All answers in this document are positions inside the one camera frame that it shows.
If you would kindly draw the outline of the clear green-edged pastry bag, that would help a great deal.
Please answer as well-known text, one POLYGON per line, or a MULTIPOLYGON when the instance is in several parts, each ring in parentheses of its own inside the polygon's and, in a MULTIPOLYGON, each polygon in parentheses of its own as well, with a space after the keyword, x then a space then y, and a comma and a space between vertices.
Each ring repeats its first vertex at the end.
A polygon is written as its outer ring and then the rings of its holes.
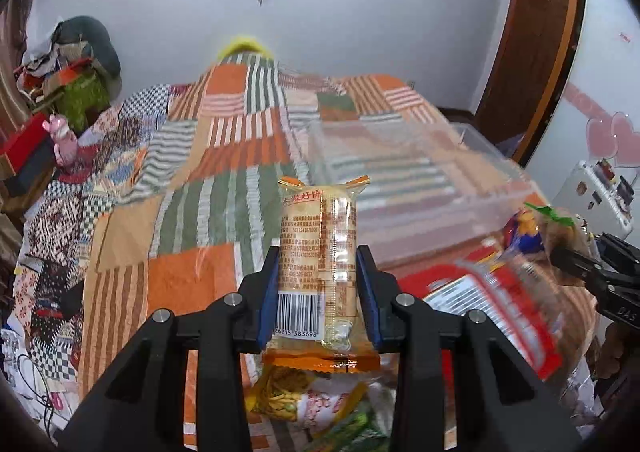
POLYGON ((555 275, 555 268, 550 264, 549 256, 556 246, 576 250, 587 257, 596 259, 592 251, 592 236, 585 219, 571 214, 565 208, 551 206, 535 206, 526 203, 523 209, 530 209, 535 217, 544 242, 544 250, 540 253, 524 255, 525 270, 533 273, 536 279, 544 280, 557 286, 582 287, 584 282, 560 282, 555 275))

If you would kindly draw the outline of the red noodle snack bag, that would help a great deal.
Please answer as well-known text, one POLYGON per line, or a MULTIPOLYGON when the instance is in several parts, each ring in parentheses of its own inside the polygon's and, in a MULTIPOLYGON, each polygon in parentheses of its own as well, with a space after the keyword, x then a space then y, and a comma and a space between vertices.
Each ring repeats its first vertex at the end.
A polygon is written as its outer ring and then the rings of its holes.
POLYGON ((464 258, 432 264, 399 280, 403 292, 419 297, 433 309, 462 316, 477 309, 488 315, 542 380, 560 368, 554 328, 515 271, 488 247, 464 258))

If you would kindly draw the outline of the yellow white snack stick bag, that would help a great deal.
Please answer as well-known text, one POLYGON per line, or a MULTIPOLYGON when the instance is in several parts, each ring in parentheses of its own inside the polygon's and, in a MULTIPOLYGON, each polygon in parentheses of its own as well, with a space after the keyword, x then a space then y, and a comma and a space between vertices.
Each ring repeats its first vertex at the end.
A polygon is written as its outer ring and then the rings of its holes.
POLYGON ((267 365, 245 394, 245 409, 318 434, 356 409, 368 384, 358 375, 267 365))

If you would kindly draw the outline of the orange cracker roll packet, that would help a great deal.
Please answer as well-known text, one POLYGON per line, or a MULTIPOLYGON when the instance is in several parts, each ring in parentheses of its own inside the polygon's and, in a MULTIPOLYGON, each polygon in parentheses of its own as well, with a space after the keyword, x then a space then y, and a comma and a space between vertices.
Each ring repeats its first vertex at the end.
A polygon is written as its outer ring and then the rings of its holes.
POLYGON ((279 180, 278 308, 267 364, 345 374, 380 368, 357 292, 356 201, 369 183, 279 180))

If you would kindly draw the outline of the brown bread loaf bag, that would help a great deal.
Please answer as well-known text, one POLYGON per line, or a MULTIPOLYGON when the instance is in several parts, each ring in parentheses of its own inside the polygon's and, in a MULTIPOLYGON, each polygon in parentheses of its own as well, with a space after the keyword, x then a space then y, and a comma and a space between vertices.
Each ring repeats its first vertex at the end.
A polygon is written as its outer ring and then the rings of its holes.
POLYGON ((544 321, 562 359, 546 380, 553 391, 560 392, 593 340, 598 322, 596 298, 584 282, 553 267, 545 253, 527 256, 509 250, 506 262, 544 321))

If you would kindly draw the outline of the white fridge with stickers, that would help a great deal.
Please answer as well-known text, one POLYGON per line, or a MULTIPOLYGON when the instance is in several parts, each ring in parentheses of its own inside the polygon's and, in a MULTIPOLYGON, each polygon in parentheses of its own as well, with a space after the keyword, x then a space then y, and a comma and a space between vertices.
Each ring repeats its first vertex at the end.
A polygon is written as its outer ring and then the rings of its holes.
POLYGON ((631 204, 634 189, 622 175, 616 175, 607 160, 589 163, 581 160, 565 179, 552 200, 582 217, 596 234, 612 234, 626 240, 634 230, 631 204))

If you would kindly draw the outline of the green pea snack bag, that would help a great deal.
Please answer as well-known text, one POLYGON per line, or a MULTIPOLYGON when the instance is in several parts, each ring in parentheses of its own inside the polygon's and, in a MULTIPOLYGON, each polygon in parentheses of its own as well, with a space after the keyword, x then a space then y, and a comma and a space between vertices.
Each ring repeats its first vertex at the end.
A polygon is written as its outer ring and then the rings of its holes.
POLYGON ((320 438, 304 447, 311 452, 368 452, 390 450, 390 437, 386 436, 375 419, 368 400, 360 402, 354 412, 341 420, 320 438))

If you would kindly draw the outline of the clear plastic storage bin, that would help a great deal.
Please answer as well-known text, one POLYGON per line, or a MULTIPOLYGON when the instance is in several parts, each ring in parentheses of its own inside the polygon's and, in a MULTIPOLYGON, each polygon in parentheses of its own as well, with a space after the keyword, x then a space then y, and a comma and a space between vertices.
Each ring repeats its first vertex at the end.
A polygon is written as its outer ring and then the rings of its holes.
POLYGON ((311 183, 369 177, 357 198, 357 240, 377 264, 484 238, 537 190, 470 124, 353 120, 315 123, 307 136, 311 183))

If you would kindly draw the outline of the patchwork striped bedspread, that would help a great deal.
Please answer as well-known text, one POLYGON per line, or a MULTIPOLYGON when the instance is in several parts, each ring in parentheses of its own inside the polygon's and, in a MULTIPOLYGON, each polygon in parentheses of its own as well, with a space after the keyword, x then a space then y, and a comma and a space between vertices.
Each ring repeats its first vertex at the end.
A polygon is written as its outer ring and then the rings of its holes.
POLYGON ((104 111, 28 212, 6 375, 47 437, 153 309, 202 308, 280 234, 282 177, 310 181, 315 123, 451 124, 402 80, 329 78, 257 53, 104 111))

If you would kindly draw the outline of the brown wooden door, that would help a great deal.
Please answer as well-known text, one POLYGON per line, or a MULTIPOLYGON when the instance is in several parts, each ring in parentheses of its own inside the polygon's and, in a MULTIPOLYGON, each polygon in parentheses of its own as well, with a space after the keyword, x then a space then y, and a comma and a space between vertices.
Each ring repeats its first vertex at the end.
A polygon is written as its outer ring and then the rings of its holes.
POLYGON ((585 0, 509 0, 495 61, 475 113, 490 142, 515 143, 511 156, 532 157, 566 84, 585 0))

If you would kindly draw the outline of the pink plush toy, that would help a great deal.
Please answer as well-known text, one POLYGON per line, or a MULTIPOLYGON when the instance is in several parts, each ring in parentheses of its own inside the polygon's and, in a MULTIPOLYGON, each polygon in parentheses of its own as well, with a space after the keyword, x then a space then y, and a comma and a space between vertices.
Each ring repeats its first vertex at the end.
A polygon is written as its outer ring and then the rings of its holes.
POLYGON ((50 134, 58 167, 67 168, 75 163, 78 140, 68 120, 63 115, 51 114, 42 122, 42 128, 50 134))

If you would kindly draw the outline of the red and dark boxes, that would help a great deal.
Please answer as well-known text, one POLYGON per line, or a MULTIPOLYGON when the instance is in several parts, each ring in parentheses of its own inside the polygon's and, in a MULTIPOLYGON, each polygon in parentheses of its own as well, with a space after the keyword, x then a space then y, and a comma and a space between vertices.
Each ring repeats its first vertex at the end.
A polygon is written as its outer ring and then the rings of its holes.
POLYGON ((28 192, 54 163, 52 140, 43 128, 46 114, 39 112, 1 146, 1 183, 10 198, 28 192))

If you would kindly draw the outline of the pile of clothes and boxes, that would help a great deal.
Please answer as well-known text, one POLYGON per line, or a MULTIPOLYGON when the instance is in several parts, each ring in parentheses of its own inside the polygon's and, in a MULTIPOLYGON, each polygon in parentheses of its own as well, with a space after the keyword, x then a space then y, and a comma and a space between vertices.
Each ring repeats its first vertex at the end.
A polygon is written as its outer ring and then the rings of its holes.
POLYGON ((63 115, 75 134, 82 134, 119 96, 121 71, 103 23, 74 16, 25 52, 14 79, 32 112, 63 115))

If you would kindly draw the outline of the yellow headboard hoop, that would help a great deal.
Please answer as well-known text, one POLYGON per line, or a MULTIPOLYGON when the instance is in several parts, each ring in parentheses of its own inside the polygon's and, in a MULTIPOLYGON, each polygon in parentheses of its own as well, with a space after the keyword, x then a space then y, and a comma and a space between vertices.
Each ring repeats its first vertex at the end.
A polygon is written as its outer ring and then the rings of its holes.
POLYGON ((264 58, 272 59, 271 51, 254 37, 238 35, 233 37, 227 45, 224 45, 218 52, 217 60, 220 61, 227 56, 234 56, 241 53, 257 53, 264 58))

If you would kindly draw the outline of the striped maroon curtain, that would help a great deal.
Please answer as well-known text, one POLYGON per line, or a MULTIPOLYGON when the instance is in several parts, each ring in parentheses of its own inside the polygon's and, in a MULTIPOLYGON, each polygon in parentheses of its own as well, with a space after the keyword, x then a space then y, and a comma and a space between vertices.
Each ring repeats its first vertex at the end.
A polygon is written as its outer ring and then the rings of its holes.
POLYGON ((1 141, 29 119, 29 107, 17 89, 14 70, 27 45, 27 21, 33 0, 8 0, 1 12, 1 141))

